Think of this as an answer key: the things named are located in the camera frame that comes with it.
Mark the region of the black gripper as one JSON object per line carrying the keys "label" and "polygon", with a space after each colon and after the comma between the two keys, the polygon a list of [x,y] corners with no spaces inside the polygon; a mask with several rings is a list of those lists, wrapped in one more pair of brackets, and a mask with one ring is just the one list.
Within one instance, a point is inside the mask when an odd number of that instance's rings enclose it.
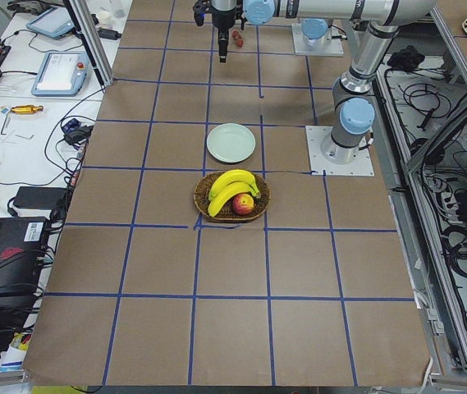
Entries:
{"label": "black gripper", "polygon": [[[241,0],[211,0],[210,11],[213,26],[217,29],[230,29],[234,26],[237,14],[242,13]],[[219,30],[217,34],[219,62],[227,61],[229,30]]]}

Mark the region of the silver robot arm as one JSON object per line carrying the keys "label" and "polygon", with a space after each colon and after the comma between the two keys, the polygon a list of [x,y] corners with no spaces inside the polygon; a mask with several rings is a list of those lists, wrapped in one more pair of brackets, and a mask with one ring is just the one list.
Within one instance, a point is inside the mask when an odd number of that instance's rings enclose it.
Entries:
{"label": "silver robot arm", "polygon": [[229,30],[236,21],[263,25],[273,17],[366,21],[364,35],[350,67],[334,84],[332,97],[336,124],[320,144],[323,156],[336,164],[354,160],[359,143],[375,119],[373,105],[364,98],[372,88],[378,66],[396,37],[398,29],[426,16],[434,1],[197,1],[193,6],[195,23],[212,16],[217,28],[219,60],[227,60]]}
{"label": "silver robot arm", "polygon": [[326,20],[320,18],[308,18],[302,20],[300,24],[303,40],[307,46],[314,46],[329,31]]}

